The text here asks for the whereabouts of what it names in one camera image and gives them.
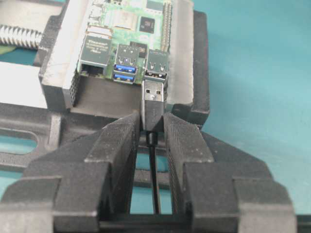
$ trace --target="usb 3.0 port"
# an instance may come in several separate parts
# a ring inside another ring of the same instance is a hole
[[[114,74],[113,75],[113,80],[116,81],[116,82],[132,84],[134,82],[134,77],[126,76],[126,75],[120,75],[120,74]]]
[[[135,74],[136,68],[135,67],[127,67],[122,65],[115,65],[115,70],[119,72],[131,73]]]

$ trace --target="blue table surface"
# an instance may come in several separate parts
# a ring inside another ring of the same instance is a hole
[[[211,114],[203,130],[264,160],[296,213],[310,214],[311,1],[194,0],[194,8],[208,17]],[[0,61],[30,65],[34,54],[16,50]],[[159,163],[167,169],[165,158]],[[19,177],[0,172],[0,195]],[[161,197],[170,213],[170,193]],[[152,212],[150,189],[134,189],[131,211]]]

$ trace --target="black cable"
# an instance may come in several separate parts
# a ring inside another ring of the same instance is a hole
[[[157,133],[147,132],[147,146],[149,147],[149,161],[150,161],[150,176],[152,187],[152,198],[154,204],[154,214],[161,213],[161,203],[159,194],[159,185],[157,182],[157,166],[156,166],[156,145],[157,145]]]

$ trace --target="microchip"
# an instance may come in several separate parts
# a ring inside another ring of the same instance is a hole
[[[148,18],[148,17],[141,17],[139,30],[144,33],[154,33],[155,32],[155,19]]]
[[[146,44],[131,41],[130,46],[138,47],[139,48],[139,57],[140,58],[146,58],[147,48],[148,48],[148,46]]]
[[[148,0],[146,8],[149,10],[161,11],[162,12],[163,11],[163,4],[160,2]]]
[[[135,31],[138,16],[124,10],[114,11],[113,26],[122,29]]]

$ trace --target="usb port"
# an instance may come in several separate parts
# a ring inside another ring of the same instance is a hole
[[[135,67],[128,67],[128,66],[122,66],[122,65],[115,65],[114,70],[119,71],[119,72],[124,72],[124,73],[131,73],[131,74],[136,73]]]
[[[166,83],[168,67],[168,54],[166,52],[149,50],[144,79]]]
[[[166,76],[167,76],[167,73],[157,73],[157,72],[152,72],[149,70],[145,72],[145,78],[150,79],[150,80],[152,80],[152,78],[155,78],[158,80],[163,80],[163,82],[165,82]]]
[[[114,74],[113,81],[120,82],[120,83],[133,84],[134,77],[127,76],[127,75],[121,75],[121,74]]]

